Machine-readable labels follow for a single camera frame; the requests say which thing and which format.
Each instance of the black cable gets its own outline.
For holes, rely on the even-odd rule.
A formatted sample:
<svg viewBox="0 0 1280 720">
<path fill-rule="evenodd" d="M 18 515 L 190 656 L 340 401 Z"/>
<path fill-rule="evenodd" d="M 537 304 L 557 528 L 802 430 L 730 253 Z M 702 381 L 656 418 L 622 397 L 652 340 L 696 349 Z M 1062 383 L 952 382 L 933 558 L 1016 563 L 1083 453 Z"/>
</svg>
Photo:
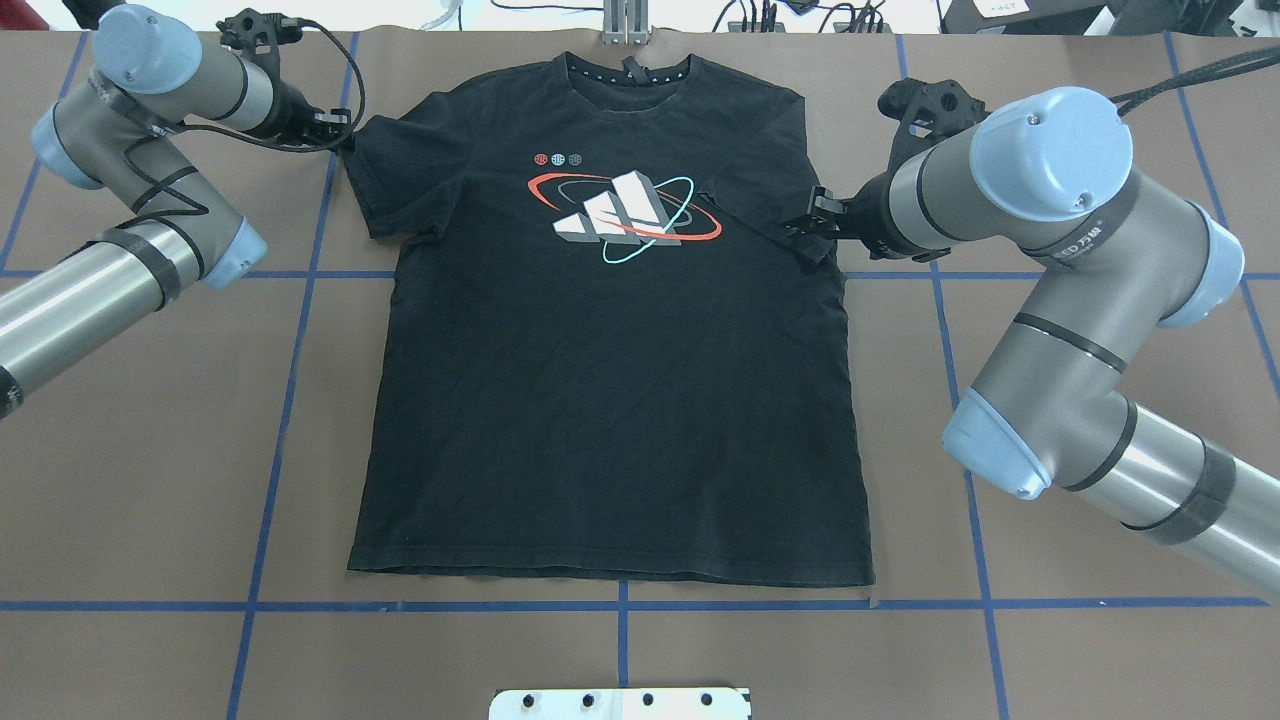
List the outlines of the black cable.
<svg viewBox="0 0 1280 720">
<path fill-rule="evenodd" d="M 719 29 L 721 20 L 724 19 L 724 14 L 728 13 L 728 9 L 732 8 L 735 3 L 737 3 L 742 8 L 742 32 L 746 32 L 746 3 L 744 3 L 742 0 L 728 0 L 728 3 L 726 3 L 724 6 L 721 8 L 721 14 L 716 15 L 716 24 L 712 26 L 712 32 Z"/>
<path fill-rule="evenodd" d="M 154 188 L 157 193 L 163 192 L 163 193 L 165 193 L 165 195 L 168 195 L 168 196 L 178 200 L 179 202 L 186 202 L 188 208 L 187 209 L 173 208 L 173 209 L 169 209 L 169 210 L 156 210 L 154 213 L 147 213 L 145 215 L 138 215 L 137 218 L 133 218 L 131 220 L 127 220 L 127 222 L 122 223 L 119 225 L 120 229 L 128 229 L 128 228 L 132 228 L 133 225 L 137 225 L 140 223 L 145 223 L 147 220 L 157 220 L 160 218 L 170 218 L 170 217 L 180 217 L 180 215 L 197 217 L 197 215 L 207 215 L 209 214 L 209 208 L 206 205 L 202 205 L 201 202 L 198 202 L 198 201 L 188 197 L 187 195 L 183 195 L 182 192 L 178 192 L 173 187 L 169 187 L 169 186 L 161 183 L 159 179 L 156 179 L 155 177 L 152 177 L 151 173 L 143 170 L 142 167 L 138 165 L 133 160 L 133 152 L 137 151 L 138 147 L 142 147 L 143 145 L 155 142 L 157 140 L 160 140 L 160 136 L 157 136 L 157 135 L 148 135 L 146 137 L 140 137 L 138 140 L 136 140 L 132 143 L 129 143 L 129 146 L 125 147 L 124 152 L 123 152 L 124 164 L 131 170 L 133 170 L 133 174 L 136 174 L 140 178 L 142 178 L 142 181 L 146 182 L 148 186 L 151 186 L 151 188 Z"/>
<path fill-rule="evenodd" d="M 308 20 L 306 18 L 298 18 L 298 27 L 312 27 L 324 33 L 324 36 L 329 38 L 329 42 L 333 42 L 334 46 L 337 46 L 338 50 L 342 51 L 342 56 L 347 59 L 347 64 L 351 67 L 352 74 L 356 76 L 356 87 L 360 88 L 360 110 L 357 110 L 356 117 L 352 118 L 349 123 L 347 123 L 347 127 L 342 129 L 340 136 L 323 145 L 296 147 L 292 145 L 280 145 L 278 142 L 266 142 L 256 137 L 250 137 L 247 135 L 241 135 L 238 132 L 232 132 L 229 129 L 220 128 L 218 126 L 183 126 L 183 128 L 215 132 L 218 135 L 225 135 L 227 137 L 239 140 L 241 142 L 247 142 L 250 145 L 256 145 L 259 147 L 266 147 L 268 150 L 279 150 L 282 152 L 320 152 L 321 150 L 333 150 L 334 147 L 338 147 L 339 145 L 346 142 L 351 137 L 351 135 L 356 132 L 356 126 L 358 126 L 360 120 L 365 117 L 365 76 L 360 73 L 360 65 L 356 64 L 356 59 L 351 56 L 351 53 L 347 51 L 347 49 L 342 45 L 342 42 L 337 37 L 334 37 L 334 35 L 329 32 L 328 28 L 325 28 L 324 26 L 321 26 L 315 20 Z"/>
<path fill-rule="evenodd" d="M 822 18 L 822 24 L 818 26 L 818 32 L 822 32 L 823 29 L 827 28 L 827 20 L 831 19 L 832 13 L 835 13 L 836 10 L 838 10 L 841 8 L 847 8 L 849 9 L 849 24 L 854 24 L 854 17 L 858 13 L 858 8 L 854 8 L 852 3 L 836 3 L 831 8 L 827 8 L 827 15 Z"/>
<path fill-rule="evenodd" d="M 872 0 L 867 0 L 867 4 L 858 12 L 858 17 L 854 22 L 849 23 L 849 27 L 841 32 L 863 32 L 863 27 L 867 28 L 867 32 L 872 32 L 872 28 L 876 26 L 876 17 L 879 14 L 878 9 L 879 5 L 873 6 Z"/>
<path fill-rule="evenodd" d="M 1193 85 L 1242 76 L 1244 73 L 1252 73 L 1253 70 L 1261 70 L 1276 64 L 1280 64 L 1280 45 L 1263 47 L 1262 50 L 1252 50 L 1249 53 L 1240 53 L 1239 55 L 1231 55 L 1230 58 L 1224 58 L 1207 65 L 1187 70 L 1185 73 L 1179 73 L 1166 81 L 1157 82 L 1151 87 L 1116 95 L 1114 97 L 1108 97 L 1108 100 L 1120 105 L 1116 113 L 1120 117 L 1124 117 L 1143 102 L 1167 90 L 1190 87 Z"/>
<path fill-rule="evenodd" d="M 489 0 L 489 4 L 493 5 L 494 8 L 502 8 L 503 10 L 573 10 L 573 12 L 595 10 L 598 13 L 604 12 L 604 8 L 586 8 L 582 5 L 503 5 L 502 3 L 498 3 L 498 0 Z"/>
</svg>

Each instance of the power cord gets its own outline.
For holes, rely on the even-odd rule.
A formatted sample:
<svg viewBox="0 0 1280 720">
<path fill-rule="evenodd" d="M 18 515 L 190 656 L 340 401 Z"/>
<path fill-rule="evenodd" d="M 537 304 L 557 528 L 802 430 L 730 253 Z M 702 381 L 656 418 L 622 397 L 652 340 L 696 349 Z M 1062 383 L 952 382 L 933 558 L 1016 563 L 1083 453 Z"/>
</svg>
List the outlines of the power cord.
<svg viewBox="0 0 1280 720">
<path fill-rule="evenodd" d="M 264 141 L 264 140 L 259 140 L 256 137 L 250 137 L 247 135 L 241 135 L 238 132 L 229 131 L 227 128 L 220 128 L 218 126 L 204 126 L 204 124 L 189 126 L 189 124 L 182 124 L 180 127 L 183 129 L 198 129 L 198 131 L 214 132 L 214 133 L 218 133 L 218 135 L 224 135 L 227 137 L 238 140 L 241 142 L 247 142 L 250 145 L 256 145 L 259 147 L 266 147 L 268 150 L 279 150 L 282 152 L 320 152 L 321 150 L 333 150 L 334 147 L 338 147 L 339 145 L 342 145 L 343 142 L 346 142 L 348 138 L 351 138 L 351 135 L 353 132 L 356 132 L 356 126 L 358 126 L 360 120 L 364 119 L 364 117 L 365 117 L 365 99 L 366 99 L 365 97 L 365 77 L 360 73 L 360 65 L 356 64 L 356 59 L 351 56 L 351 53 L 347 51 L 347 47 L 343 46 L 342 41 L 339 41 L 337 37 L 334 37 L 334 35 L 332 32 L 329 32 L 329 29 L 325 28 L 324 26 L 321 26 L 320 23 L 317 23 L 315 20 L 308 20 L 306 18 L 298 18 L 298 27 L 315 28 L 315 29 L 320 31 L 325 37 L 328 37 L 329 42 L 333 42 L 334 46 L 338 47 L 338 50 L 342 51 L 342 56 L 347 59 L 347 65 L 351 67 L 352 74 L 356 76 L 356 87 L 360 90 L 360 109 L 356 111 L 356 117 L 353 117 L 351 119 L 351 122 L 347 123 L 347 127 L 342 128 L 342 135 L 339 135 L 334 140 L 330 140 L 329 142 L 321 143 L 321 145 L 301 146 L 300 147 L 300 146 L 293 146 L 293 145 L 280 145 L 279 142 L 268 142 L 268 141 Z"/>
<path fill-rule="evenodd" d="M 604 8 L 588 8 L 584 5 L 503 5 L 498 0 L 489 0 L 489 4 L 494 8 L 502 8 L 503 10 L 572 10 L 575 13 L 594 10 L 596 13 L 603 13 Z"/>
<path fill-rule="evenodd" d="M 884 15 L 881 14 L 879 9 L 888 0 L 881 0 L 879 5 L 872 5 L 872 0 L 867 0 L 863 9 L 859 10 L 858 18 L 849 23 L 841 32 L 883 32 L 884 31 Z"/>
<path fill-rule="evenodd" d="M 1204 82 L 1243 76 L 1244 73 L 1261 70 L 1275 64 L 1280 64 L 1280 45 L 1263 47 L 1262 50 L 1252 50 L 1249 53 L 1240 53 L 1239 55 L 1231 55 L 1230 58 L 1202 65 L 1193 70 L 1179 73 L 1164 82 L 1157 82 L 1151 87 L 1116 95 L 1115 97 L 1108 97 L 1108 100 L 1120 105 L 1116 113 L 1119 113 L 1120 117 L 1124 117 L 1143 102 L 1167 90 L 1190 87 Z"/>
<path fill-rule="evenodd" d="M 716 15 L 716 24 L 712 26 L 712 32 L 719 29 L 719 23 L 724 19 L 724 13 L 728 13 L 728 9 L 733 6 L 733 3 L 737 3 L 742 8 L 742 27 L 746 27 L 746 3 L 742 0 L 728 0 L 728 3 L 721 8 L 721 14 Z"/>
<path fill-rule="evenodd" d="M 849 26 L 850 26 L 850 27 L 852 27 L 852 24 L 854 24 L 854 20 L 856 20 L 856 18 L 858 18 L 858 8 L 854 8 L 854 4 L 852 4 L 852 3 L 836 3 L 836 4 L 835 4 L 835 5 L 832 5 L 831 8 L 826 8 L 826 10 L 827 10 L 827 14 L 826 14 L 826 15 L 823 15 L 823 18 L 822 18 L 822 24 L 820 24 L 820 26 L 818 26 L 818 32 L 819 32 L 819 33 L 820 33 L 820 32 L 822 32 L 823 29 L 827 29 L 827 20 L 829 20 L 829 19 L 831 19 L 831 15 L 832 15 L 832 14 L 833 14 L 833 13 L 835 13 L 836 10 L 840 10 L 841 8 L 845 8 L 845 9 L 847 9 L 847 10 L 849 10 Z"/>
</svg>

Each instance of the printed graphic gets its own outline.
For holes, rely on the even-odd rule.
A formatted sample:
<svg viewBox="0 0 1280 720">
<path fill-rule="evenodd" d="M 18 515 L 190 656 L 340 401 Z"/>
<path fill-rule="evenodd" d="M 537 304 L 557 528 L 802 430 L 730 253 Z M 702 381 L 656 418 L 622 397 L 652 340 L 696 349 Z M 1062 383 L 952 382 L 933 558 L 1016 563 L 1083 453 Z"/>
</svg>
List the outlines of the printed graphic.
<svg viewBox="0 0 1280 720">
<path fill-rule="evenodd" d="M 686 186 L 684 197 L 659 190 L 672 183 Z M 609 190 L 579 200 L 586 193 L 577 186 L 594 190 L 602 184 L 609 186 Z M 671 247 L 684 242 L 716 240 L 723 231 L 714 215 L 691 202 L 694 181 L 686 177 L 654 184 L 639 170 L 631 170 L 613 179 L 580 173 L 547 173 L 529 181 L 529 191 L 534 197 L 548 208 L 562 210 L 547 199 L 544 186 L 567 204 L 582 208 L 581 211 L 552 223 L 556 233 L 568 242 L 602 242 L 600 256 L 611 265 L 626 263 L 654 246 Z M 704 232 L 690 232 L 696 229 Z M 609 258 L 609 243 L 640 247 L 625 258 L 614 259 Z"/>
</svg>

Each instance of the t-shirt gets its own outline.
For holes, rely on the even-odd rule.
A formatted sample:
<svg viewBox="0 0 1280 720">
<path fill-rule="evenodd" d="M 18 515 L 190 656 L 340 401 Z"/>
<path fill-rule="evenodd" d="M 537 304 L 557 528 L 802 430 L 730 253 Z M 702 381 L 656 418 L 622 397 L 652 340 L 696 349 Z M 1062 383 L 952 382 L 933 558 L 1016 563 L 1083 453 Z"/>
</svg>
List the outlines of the t-shirt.
<svg viewBox="0 0 1280 720">
<path fill-rule="evenodd" d="M 353 570 L 873 582 L 804 99 L 572 54 L 343 152 L 396 266 Z"/>
</svg>

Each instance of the grid line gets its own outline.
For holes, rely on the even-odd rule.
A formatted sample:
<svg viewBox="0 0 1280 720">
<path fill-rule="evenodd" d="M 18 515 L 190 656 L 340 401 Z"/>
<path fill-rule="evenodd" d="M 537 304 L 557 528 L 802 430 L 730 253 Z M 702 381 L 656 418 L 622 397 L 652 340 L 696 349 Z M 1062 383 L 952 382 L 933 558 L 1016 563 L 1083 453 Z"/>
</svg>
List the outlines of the grid line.
<svg viewBox="0 0 1280 720">
<path fill-rule="evenodd" d="M 979 598 L 881 600 L 631 600 L 630 612 L 937 612 L 979 611 Z M 1169 607 L 1270 607 L 1251 596 L 1187 597 L 1005 597 L 993 610 L 1132 610 Z M 10 600 L 0 612 L 244 612 L 247 602 L 168 600 Z M 618 612 L 612 600 L 470 600 L 470 601 L 259 601 L 255 612 L 280 614 L 535 614 Z"/>
<path fill-rule="evenodd" d="M 360 49 L 360 32 L 351 36 L 348 53 L 355 58 Z M 339 105 L 346 106 L 351 95 L 351 65 L 342 81 Z M 306 288 L 302 292 L 302 307 L 298 313 L 298 329 L 293 337 L 293 355 L 289 359 L 289 375 L 284 387 L 284 404 L 280 410 L 280 424 L 275 436 L 275 454 L 271 457 L 271 474 L 266 486 L 266 501 L 262 506 L 262 523 L 257 533 L 257 550 L 253 556 L 253 571 L 250 578 L 248 598 L 244 607 L 244 623 L 241 628 L 239 650 L 236 653 L 236 670 L 232 674 L 232 687 L 227 701 L 227 720 L 234 720 L 239 711 L 241 691 L 244 685 L 244 670 L 248 665 L 250 644 L 253 638 L 253 620 L 257 616 L 257 598 L 262 584 L 262 568 L 266 562 L 266 543 L 271 534 L 271 520 L 275 514 L 275 493 L 280 487 L 280 468 L 284 462 L 284 441 L 293 415 L 293 397 L 298 384 L 298 361 L 302 355 L 302 341 L 307 333 L 307 320 L 311 314 L 311 299 L 315 295 L 316 270 L 320 265 L 320 251 L 324 247 L 325 223 L 329 215 L 329 199 L 333 195 L 333 181 L 338 172 L 338 155 L 330 154 L 325 170 L 324 191 L 320 197 L 320 211 L 316 218 L 315 238 L 311 242 L 311 261 L 307 266 Z"/>
<path fill-rule="evenodd" d="M 631 659 L 628 647 L 628 625 L 631 611 L 631 583 L 618 582 L 618 687 L 631 685 Z"/>
<path fill-rule="evenodd" d="M 31 279 L 44 270 L 0 270 L 0 278 Z M 1037 281 L 1043 273 L 1037 270 L 938 270 L 943 281 Z M 388 281 L 396 278 L 396 270 L 251 270 L 242 279 L 271 281 Z M 925 270 L 847 270 L 849 281 L 932 281 L 933 273 Z M 1242 277 L 1247 282 L 1280 281 L 1280 273 L 1249 273 Z"/>
<path fill-rule="evenodd" d="M 1178 64 L 1178 50 L 1174 47 L 1172 35 L 1167 31 L 1165 32 L 1165 53 L 1169 55 L 1169 68 L 1175 76 L 1179 74 L 1181 70 Z M 1199 163 L 1201 173 L 1204 176 L 1204 184 L 1208 187 L 1208 197 L 1213 204 L 1213 213 L 1224 228 L 1231 229 L 1226 219 L 1226 210 L 1222 208 L 1222 199 L 1217 192 L 1217 183 L 1213 182 L 1213 170 L 1208 167 L 1208 158 L 1204 156 L 1204 146 L 1201 143 L 1199 132 L 1196 129 L 1196 118 L 1192 115 L 1190 102 L 1187 101 L 1187 92 L 1181 87 L 1178 88 L 1178 102 L 1183 108 L 1187 135 L 1190 136 L 1196 161 Z M 1267 340 L 1266 328 L 1262 327 L 1262 316 L 1258 314 L 1258 305 L 1253 301 L 1253 292 L 1249 290 L 1249 281 L 1253 279 L 1249 277 L 1251 274 L 1256 279 L 1262 279 L 1263 277 L 1266 279 L 1275 279 L 1280 278 L 1280 273 L 1245 273 L 1240 278 L 1240 296 L 1244 297 L 1244 306 L 1249 311 L 1249 323 L 1253 325 L 1254 337 L 1258 340 L 1258 350 L 1262 351 L 1262 361 L 1266 364 L 1267 374 L 1271 377 L 1271 389 L 1275 391 L 1276 400 L 1280 400 L 1280 373 L 1276 372 L 1276 360 L 1271 352 L 1271 342 Z"/>
<path fill-rule="evenodd" d="M 67 68 L 67 74 L 63 77 L 63 86 L 58 91 L 58 100 L 67 97 L 67 94 L 70 92 L 72 81 L 76 79 L 76 68 L 79 67 L 79 59 L 84 54 L 84 42 L 87 40 L 88 33 L 82 32 L 79 40 L 76 41 L 76 51 L 72 53 L 72 64 Z M 18 228 L 22 225 L 22 217 L 27 213 L 27 202 L 31 200 L 31 192 L 36 188 L 36 178 L 40 177 L 40 158 L 36 158 L 31 163 L 31 172 L 27 173 L 27 183 L 22 186 L 18 208 L 13 211 L 13 220 L 9 222 L 9 232 L 5 234 L 4 247 L 0 247 L 0 270 L 9 263 L 13 243 L 18 240 Z"/>
<path fill-rule="evenodd" d="M 897 41 L 897 67 L 904 79 L 909 77 L 906 44 L 902 36 Z M 1039 273 L 1029 273 L 1039 277 Z M 956 379 L 955 355 L 951 347 L 951 328 L 947 324 L 946 296 L 942 292 L 942 270 L 937 260 L 929 261 L 929 281 L 933 286 L 933 302 L 938 315 L 938 333 L 942 342 L 942 360 L 947 372 L 947 391 L 951 396 L 951 409 L 960 405 L 959 380 Z M 1005 691 L 1005 669 L 1000 659 L 1000 634 L 996 629 L 996 611 L 991 602 L 991 583 L 987 578 L 987 552 L 982 539 L 982 518 L 978 514 L 978 493 L 973 487 L 973 474 L 964 470 L 965 493 L 968 495 L 969 534 L 973 542 L 974 566 L 978 574 L 978 592 L 982 596 L 982 618 L 987 633 L 987 655 L 991 660 L 991 682 L 996 694 L 996 711 L 1000 720 L 1009 720 L 1009 697 Z"/>
</svg>

